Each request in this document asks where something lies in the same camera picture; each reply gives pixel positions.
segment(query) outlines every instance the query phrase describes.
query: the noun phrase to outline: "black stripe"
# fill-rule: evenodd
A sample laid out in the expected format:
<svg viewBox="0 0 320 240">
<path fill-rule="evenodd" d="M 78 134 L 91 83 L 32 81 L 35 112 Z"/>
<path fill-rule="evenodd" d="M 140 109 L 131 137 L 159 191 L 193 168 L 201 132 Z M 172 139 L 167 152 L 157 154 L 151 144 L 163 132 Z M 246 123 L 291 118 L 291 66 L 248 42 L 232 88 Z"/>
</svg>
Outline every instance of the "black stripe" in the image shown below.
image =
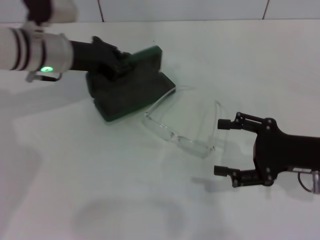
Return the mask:
<svg viewBox="0 0 320 240">
<path fill-rule="evenodd" d="M 41 40 L 41 50 L 42 50 L 42 57 L 41 57 L 40 66 L 38 67 L 37 71 L 41 70 L 41 68 L 45 64 L 45 61 L 47 60 L 46 43 L 45 43 L 45 41 L 43 39 Z"/>
<path fill-rule="evenodd" d="M 26 56 L 25 56 L 24 64 L 21 69 L 18 69 L 18 70 L 23 71 L 26 69 L 26 67 L 28 66 L 28 63 L 30 61 L 30 41 L 29 41 L 28 34 L 26 33 L 26 31 L 23 29 L 20 29 L 20 30 L 23 35 L 24 41 L 26 43 Z"/>
<path fill-rule="evenodd" d="M 19 36 L 18 36 L 18 33 L 16 32 L 16 30 L 13 28 L 10 28 L 10 30 L 13 32 L 13 35 L 15 38 L 15 43 L 18 47 L 18 53 L 17 53 L 17 57 L 15 60 L 15 64 L 13 65 L 13 67 L 10 70 L 16 70 L 16 68 L 18 67 L 20 60 L 21 60 L 21 43 L 20 43 Z"/>
</svg>

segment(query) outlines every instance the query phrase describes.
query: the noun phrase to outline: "green led light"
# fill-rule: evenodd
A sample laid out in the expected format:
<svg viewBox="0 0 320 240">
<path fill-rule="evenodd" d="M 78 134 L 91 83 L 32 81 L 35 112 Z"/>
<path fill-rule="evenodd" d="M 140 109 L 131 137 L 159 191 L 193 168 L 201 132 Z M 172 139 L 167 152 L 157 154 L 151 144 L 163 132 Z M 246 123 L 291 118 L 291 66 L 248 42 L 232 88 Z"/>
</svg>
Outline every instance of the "green led light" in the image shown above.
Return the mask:
<svg viewBox="0 0 320 240">
<path fill-rule="evenodd" d="M 44 66 L 41 68 L 41 72 L 52 72 L 54 69 L 50 66 Z"/>
</svg>

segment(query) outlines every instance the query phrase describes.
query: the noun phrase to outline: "dark green object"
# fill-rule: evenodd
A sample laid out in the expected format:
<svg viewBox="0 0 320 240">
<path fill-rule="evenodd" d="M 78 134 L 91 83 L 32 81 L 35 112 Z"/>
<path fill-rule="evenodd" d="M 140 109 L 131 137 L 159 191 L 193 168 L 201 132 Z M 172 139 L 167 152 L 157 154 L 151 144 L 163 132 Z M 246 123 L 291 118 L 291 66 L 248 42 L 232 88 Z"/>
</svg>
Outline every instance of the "dark green object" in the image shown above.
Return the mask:
<svg viewBox="0 0 320 240">
<path fill-rule="evenodd" d="M 99 72 L 87 73 L 89 93 L 104 120 L 111 122 L 144 108 L 176 86 L 159 72 L 161 58 L 158 46 L 130 55 L 121 61 L 121 67 L 130 70 L 115 81 Z"/>
</svg>

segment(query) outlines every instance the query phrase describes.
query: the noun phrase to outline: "white wall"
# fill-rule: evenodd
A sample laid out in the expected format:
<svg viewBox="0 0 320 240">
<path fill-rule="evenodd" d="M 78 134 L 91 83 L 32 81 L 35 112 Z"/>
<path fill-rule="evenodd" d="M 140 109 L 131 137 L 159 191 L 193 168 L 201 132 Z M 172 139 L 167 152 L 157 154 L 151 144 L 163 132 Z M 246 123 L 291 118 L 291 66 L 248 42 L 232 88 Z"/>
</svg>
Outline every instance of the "white wall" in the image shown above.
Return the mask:
<svg viewBox="0 0 320 240">
<path fill-rule="evenodd" d="M 101 0 L 104 20 L 262 19 L 267 0 Z"/>
<path fill-rule="evenodd" d="M 101 22 L 97 0 L 73 0 L 78 8 L 79 22 Z M 0 0 L 0 23 L 22 23 L 26 9 L 22 0 Z"/>
<path fill-rule="evenodd" d="M 319 19 L 320 0 L 270 0 L 265 19 Z"/>
</svg>

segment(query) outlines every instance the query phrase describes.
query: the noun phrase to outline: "transparent safety glasses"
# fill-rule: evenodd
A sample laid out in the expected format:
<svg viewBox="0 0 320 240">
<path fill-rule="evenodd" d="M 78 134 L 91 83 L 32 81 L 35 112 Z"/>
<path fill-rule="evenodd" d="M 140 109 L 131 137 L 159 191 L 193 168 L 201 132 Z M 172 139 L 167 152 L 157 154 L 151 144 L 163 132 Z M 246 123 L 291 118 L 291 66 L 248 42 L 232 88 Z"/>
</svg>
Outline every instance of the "transparent safety glasses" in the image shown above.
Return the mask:
<svg viewBox="0 0 320 240">
<path fill-rule="evenodd" d="M 177 91 L 173 88 L 147 110 L 142 122 L 163 140 L 175 143 L 194 156 L 206 158 L 215 149 L 214 132 L 218 122 L 216 113 L 220 103 L 204 96 L 201 91 L 192 88 Z M 154 114 L 159 108 L 162 109 L 158 114 Z M 184 132 L 193 138 L 182 136 L 167 125 L 166 116 L 171 117 L 171 121 L 167 121 L 170 126 L 184 126 Z"/>
</svg>

